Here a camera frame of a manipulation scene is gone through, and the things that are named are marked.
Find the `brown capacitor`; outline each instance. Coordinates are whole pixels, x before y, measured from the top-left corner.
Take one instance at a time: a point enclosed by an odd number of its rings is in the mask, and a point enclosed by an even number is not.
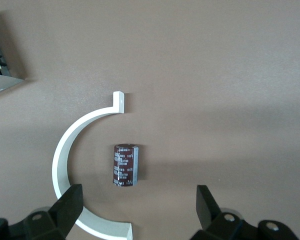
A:
[[[134,186],[138,178],[139,147],[119,144],[114,147],[113,183],[120,187]]]

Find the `white plastic part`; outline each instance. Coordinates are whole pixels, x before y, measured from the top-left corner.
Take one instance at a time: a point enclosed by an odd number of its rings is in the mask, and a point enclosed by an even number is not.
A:
[[[68,156],[70,148],[78,134],[93,121],[112,114],[125,112],[125,94],[113,93],[113,106],[95,110],[84,115],[72,124],[59,141],[52,162],[52,181],[56,197],[59,199],[70,187],[68,178]],[[132,224],[103,219],[83,207],[75,222],[88,233],[105,240],[132,240]]]

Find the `brown background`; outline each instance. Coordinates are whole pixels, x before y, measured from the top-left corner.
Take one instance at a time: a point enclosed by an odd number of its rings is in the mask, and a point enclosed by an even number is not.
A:
[[[86,206],[135,240],[187,240],[196,185],[256,225],[300,238],[300,1],[0,0],[13,76],[0,93],[0,216],[52,205],[67,128],[126,93],[126,113],[85,129],[69,159]],[[140,145],[138,185],[112,184],[115,144]],[[73,227],[68,240],[95,237]]]

